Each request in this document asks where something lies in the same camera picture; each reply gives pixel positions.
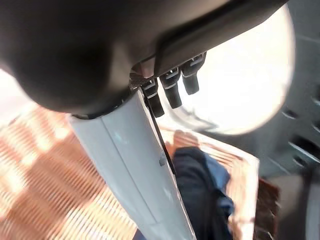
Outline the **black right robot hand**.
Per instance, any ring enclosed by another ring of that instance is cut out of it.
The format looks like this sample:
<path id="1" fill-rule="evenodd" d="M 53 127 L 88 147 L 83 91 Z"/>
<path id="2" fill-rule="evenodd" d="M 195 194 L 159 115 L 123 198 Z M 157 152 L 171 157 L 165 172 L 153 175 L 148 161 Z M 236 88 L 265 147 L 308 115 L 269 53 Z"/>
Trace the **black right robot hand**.
<path id="1" fill-rule="evenodd" d="M 149 240 L 195 232 L 147 80 L 263 23 L 282 0 L 3 0 L 0 63 L 77 138 Z"/>

